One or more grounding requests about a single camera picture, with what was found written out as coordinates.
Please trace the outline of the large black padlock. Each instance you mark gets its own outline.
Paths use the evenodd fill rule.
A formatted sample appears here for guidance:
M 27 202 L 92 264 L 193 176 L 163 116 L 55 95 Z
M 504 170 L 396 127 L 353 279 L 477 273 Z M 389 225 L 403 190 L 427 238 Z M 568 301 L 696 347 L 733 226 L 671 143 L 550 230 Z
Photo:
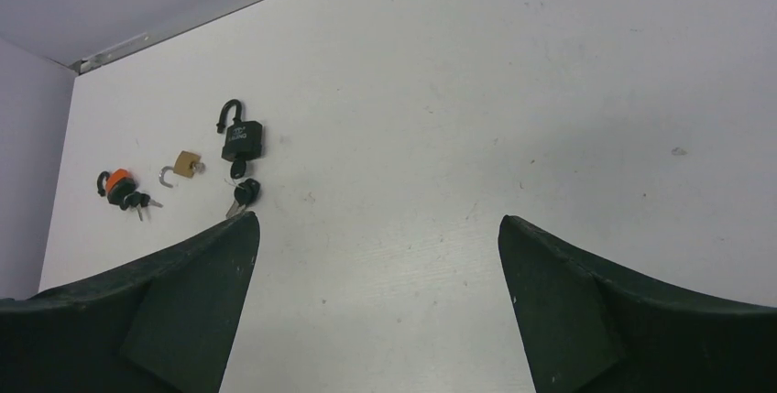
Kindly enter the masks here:
M 226 161 L 249 161 L 260 158 L 263 149 L 263 125 L 243 120 L 243 104 L 228 100 L 219 115 L 216 132 L 224 135 L 221 158 Z

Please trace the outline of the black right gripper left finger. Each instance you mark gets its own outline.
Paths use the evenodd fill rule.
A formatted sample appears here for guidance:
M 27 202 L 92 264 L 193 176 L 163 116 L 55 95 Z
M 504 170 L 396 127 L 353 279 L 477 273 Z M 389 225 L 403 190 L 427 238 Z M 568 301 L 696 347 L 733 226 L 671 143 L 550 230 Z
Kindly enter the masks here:
M 247 212 L 120 267 L 1 303 L 4 392 L 216 392 L 252 279 Z

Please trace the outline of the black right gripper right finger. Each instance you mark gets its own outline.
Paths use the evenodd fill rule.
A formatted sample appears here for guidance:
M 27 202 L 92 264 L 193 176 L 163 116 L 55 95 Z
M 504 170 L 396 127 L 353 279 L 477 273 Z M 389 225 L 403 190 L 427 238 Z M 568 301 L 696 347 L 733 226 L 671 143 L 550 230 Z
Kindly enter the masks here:
M 773 392 L 776 310 L 589 253 L 517 216 L 498 252 L 539 392 Z

